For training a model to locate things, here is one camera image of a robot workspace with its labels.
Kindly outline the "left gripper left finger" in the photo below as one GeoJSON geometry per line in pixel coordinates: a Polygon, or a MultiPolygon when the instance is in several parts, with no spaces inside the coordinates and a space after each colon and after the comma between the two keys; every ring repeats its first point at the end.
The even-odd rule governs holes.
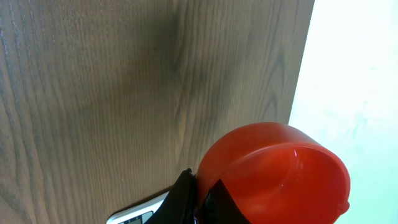
{"type": "Polygon", "coordinates": [[[197,180],[191,169],[183,171],[162,205],[146,224],[194,224],[197,180]]]}

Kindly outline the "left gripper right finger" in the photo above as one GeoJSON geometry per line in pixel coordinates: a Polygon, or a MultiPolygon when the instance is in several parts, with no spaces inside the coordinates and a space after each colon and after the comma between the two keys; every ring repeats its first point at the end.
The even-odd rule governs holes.
{"type": "Polygon", "coordinates": [[[208,191],[203,203],[204,224],[250,224],[221,179],[208,191]]]}

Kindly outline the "red measuring scoop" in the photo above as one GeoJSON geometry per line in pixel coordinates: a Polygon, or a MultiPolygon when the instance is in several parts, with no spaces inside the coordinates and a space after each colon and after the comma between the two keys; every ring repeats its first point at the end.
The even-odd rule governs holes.
{"type": "Polygon", "coordinates": [[[334,223],[350,207],[342,160],[286,124],[249,124],[217,140],[197,170],[199,206],[217,181],[249,223],[334,223]]]}

